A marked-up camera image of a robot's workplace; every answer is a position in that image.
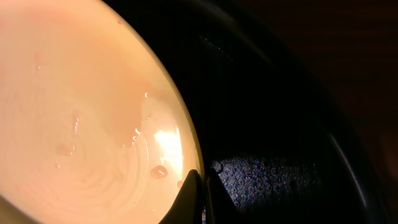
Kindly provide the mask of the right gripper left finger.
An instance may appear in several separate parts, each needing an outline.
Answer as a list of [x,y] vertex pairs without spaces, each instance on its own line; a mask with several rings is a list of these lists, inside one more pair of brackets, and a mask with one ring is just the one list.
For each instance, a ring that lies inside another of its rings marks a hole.
[[201,178],[192,169],[173,202],[170,210],[159,224],[200,224],[202,216]]

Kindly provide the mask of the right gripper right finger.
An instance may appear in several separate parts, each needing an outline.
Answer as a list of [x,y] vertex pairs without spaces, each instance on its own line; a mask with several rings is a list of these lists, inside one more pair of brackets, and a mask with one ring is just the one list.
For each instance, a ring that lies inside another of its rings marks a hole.
[[244,223],[217,172],[211,168],[205,181],[207,224]]

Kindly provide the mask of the yellow plate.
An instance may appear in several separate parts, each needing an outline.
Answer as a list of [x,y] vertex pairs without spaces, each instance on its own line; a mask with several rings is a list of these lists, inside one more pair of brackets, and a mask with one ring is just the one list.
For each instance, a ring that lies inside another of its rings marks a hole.
[[192,169],[185,103],[117,12],[1,2],[2,223],[159,223]]

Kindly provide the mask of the round black tray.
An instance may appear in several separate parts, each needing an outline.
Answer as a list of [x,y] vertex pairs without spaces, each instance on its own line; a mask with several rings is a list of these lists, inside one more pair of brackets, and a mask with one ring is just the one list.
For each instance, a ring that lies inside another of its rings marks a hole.
[[175,82],[205,181],[244,223],[389,223],[351,125],[320,82],[234,1],[110,1]]

